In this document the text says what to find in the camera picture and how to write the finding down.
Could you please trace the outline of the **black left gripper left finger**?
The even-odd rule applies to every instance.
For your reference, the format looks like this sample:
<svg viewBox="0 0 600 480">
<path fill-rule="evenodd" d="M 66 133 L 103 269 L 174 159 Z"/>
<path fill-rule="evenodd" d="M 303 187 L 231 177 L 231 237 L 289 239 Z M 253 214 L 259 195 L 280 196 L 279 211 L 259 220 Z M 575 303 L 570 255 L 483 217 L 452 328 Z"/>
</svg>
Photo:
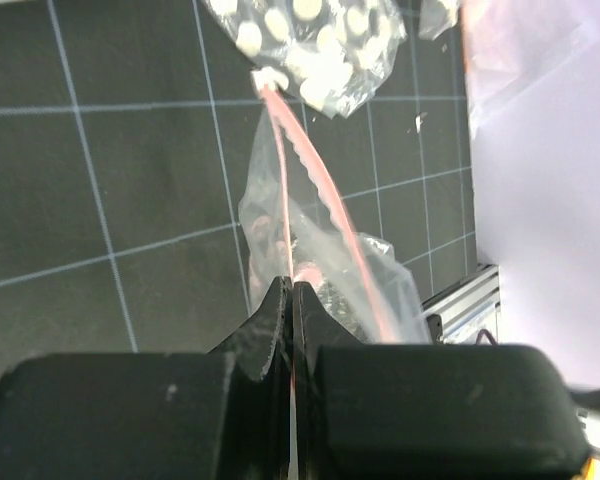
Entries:
<svg viewBox="0 0 600 480">
<path fill-rule="evenodd" d="M 283 479 L 292 288 L 207 353 L 52 354 L 0 378 L 0 479 Z"/>
</svg>

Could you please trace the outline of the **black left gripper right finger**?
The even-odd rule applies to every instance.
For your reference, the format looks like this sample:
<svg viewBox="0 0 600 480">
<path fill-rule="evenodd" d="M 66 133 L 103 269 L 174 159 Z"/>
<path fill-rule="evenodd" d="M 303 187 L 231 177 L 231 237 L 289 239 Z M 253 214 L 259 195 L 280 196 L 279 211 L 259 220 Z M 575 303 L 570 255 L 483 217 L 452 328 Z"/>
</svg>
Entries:
<svg viewBox="0 0 600 480">
<path fill-rule="evenodd" d="M 590 458 L 537 349 L 364 344 L 305 282 L 293 334 L 302 479 L 572 479 Z"/>
</svg>

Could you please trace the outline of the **pink-zipper clear zip bag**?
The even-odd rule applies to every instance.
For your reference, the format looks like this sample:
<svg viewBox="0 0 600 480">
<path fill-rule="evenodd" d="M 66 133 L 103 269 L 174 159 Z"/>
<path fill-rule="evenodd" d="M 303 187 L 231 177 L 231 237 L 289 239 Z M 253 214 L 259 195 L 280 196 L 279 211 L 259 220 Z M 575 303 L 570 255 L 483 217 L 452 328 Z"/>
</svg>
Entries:
<svg viewBox="0 0 600 480">
<path fill-rule="evenodd" d="M 249 248 L 249 299 L 271 281 L 309 284 L 355 337 L 427 344 L 431 335 L 411 272 L 391 244 L 359 232 L 324 161 L 278 91 L 272 68 L 252 72 L 263 103 L 238 217 Z"/>
</svg>

